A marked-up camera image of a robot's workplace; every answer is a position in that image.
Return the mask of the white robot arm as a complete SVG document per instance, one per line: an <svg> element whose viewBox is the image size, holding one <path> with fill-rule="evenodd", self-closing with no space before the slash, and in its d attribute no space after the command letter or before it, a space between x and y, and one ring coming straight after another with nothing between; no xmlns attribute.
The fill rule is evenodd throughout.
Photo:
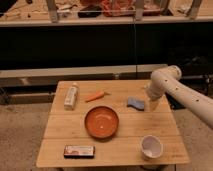
<svg viewBox="0 0 213 171"><path fill-rule="evenodd" d="M167 93L213 129L213 99L180 83L181 76L175 65L154 70L146 86L148 97L156 101Z"/></svg>

